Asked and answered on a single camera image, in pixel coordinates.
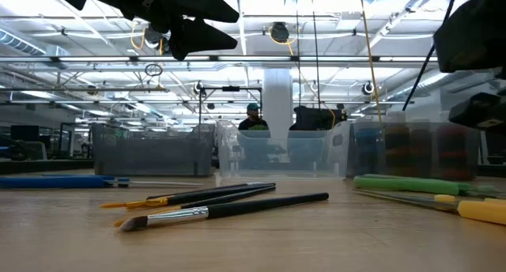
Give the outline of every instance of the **wooden table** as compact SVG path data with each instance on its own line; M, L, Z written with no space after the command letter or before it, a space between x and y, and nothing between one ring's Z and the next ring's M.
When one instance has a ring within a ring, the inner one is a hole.
M506 227L354 195L342 180L277 183L258 198L328 191L330 200L121 233L111 225L124 210L99 204L174 190L0 191L1 271L506 270Z

